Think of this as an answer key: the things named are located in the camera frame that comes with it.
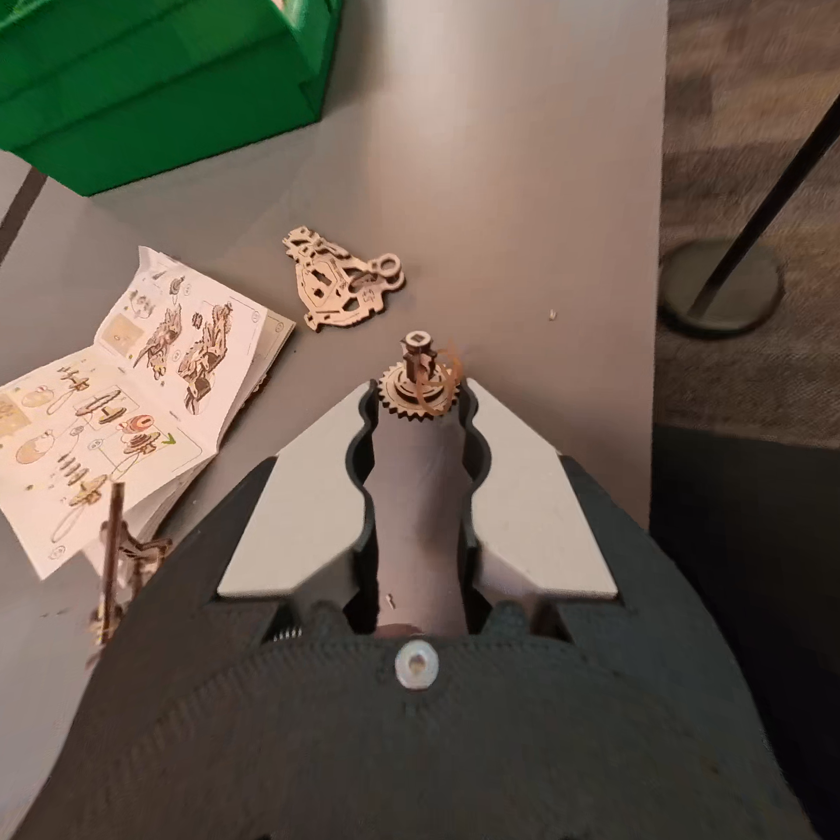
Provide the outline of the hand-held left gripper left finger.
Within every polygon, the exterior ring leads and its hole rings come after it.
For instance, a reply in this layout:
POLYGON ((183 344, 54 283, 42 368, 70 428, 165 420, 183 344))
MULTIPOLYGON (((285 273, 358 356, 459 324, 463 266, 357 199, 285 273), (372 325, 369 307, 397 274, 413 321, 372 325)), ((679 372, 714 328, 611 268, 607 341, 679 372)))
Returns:
POLYGON ((277 454, 217 587, 227 599, 351 602, 377 565, 375 465, 379 401, 364 382, 277 454))

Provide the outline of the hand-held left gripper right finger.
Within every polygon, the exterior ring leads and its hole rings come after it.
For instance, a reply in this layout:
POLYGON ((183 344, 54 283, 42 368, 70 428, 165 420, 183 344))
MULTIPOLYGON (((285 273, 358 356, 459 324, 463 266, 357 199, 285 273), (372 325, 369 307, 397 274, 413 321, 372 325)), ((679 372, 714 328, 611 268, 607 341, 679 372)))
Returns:
POLYGON ((614 601, 560 452, 475 379, 461 393, 468 586, 488 602, 614 601))

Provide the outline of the wooden gear axle assembly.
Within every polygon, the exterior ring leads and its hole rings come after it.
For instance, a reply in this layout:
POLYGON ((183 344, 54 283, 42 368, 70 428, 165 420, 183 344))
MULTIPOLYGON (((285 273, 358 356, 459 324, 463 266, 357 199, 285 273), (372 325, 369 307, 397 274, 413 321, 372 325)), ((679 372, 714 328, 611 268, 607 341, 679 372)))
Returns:
POLYGON ((383 406, 409 421, 446 415, 457 403, 464 377, 457 353, 450 346, 436 350, 432 335, 420 329, 404 336, 401 349, 402 359, 377 382, 383 406))

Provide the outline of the partly built wooden chassis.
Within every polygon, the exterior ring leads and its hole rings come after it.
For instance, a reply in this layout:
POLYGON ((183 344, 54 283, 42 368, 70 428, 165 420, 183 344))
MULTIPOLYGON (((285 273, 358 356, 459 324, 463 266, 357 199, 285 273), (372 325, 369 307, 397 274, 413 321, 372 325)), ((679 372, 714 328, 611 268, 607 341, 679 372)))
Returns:
POLYGON ((108 519, 100 533, 104 547, 101 588, 90 618, 94 645, 86 669, 92 669, 99 661, 130 606, 173 548, 169 538, 142 542, 132 535, 123 516, 124 495, 124 484, 114 482, 108 519))

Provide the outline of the open instruction booklet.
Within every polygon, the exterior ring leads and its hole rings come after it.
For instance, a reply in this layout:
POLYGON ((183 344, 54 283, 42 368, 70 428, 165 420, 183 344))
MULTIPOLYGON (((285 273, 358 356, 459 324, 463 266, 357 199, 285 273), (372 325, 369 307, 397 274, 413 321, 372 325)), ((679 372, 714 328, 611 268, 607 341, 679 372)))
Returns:
POLYGON ((78 553, 101 573, 112 485, 148 539, 217 455, 296 323, 139 248, 86 349, 2 386, 2 513, 40 580, 78 553))

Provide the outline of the person's black clothing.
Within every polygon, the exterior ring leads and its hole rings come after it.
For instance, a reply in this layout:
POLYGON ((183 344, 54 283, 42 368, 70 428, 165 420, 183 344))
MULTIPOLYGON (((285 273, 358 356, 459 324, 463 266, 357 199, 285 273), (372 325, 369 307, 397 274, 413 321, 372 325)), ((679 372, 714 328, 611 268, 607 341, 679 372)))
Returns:
POLYGON ((839 836, 839 454, 657 425, 650 532, 727 638, 782 771, 839 836))

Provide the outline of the wooden car side panel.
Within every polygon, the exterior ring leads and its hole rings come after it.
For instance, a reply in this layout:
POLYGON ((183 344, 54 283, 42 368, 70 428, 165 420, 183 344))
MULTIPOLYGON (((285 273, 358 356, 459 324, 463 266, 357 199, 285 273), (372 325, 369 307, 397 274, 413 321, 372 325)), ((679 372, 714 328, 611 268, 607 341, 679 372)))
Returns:
POLYGON ((385 294, 406 283, 394 254, 360 259, 308 227, 294 228, 282 242, 295 261, 298 295, 307 308, 304 321, 314 332, 347 329, 383 312, 385 294))

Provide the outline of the black floor stand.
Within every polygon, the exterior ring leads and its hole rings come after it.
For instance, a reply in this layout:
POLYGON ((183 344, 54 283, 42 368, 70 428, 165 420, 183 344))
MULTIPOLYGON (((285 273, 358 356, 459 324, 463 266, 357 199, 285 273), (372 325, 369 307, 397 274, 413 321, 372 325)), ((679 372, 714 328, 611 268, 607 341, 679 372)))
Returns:
POLYGON ((761 237, 838 135, 836 98, 737 237, 694 240, 661 259, 658 310, 670 328, 722 340, 750 333, 774 315, 785 293, 784 269, 761 237))

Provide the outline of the green plastic bin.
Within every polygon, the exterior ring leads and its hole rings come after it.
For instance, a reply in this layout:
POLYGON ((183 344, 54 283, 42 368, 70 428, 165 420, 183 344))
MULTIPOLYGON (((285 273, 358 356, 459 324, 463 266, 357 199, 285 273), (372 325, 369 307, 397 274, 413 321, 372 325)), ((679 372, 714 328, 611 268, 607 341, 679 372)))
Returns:
POLYGON ((93 196, 308 126, 342 7, 2 2, 2 150, 93 196))

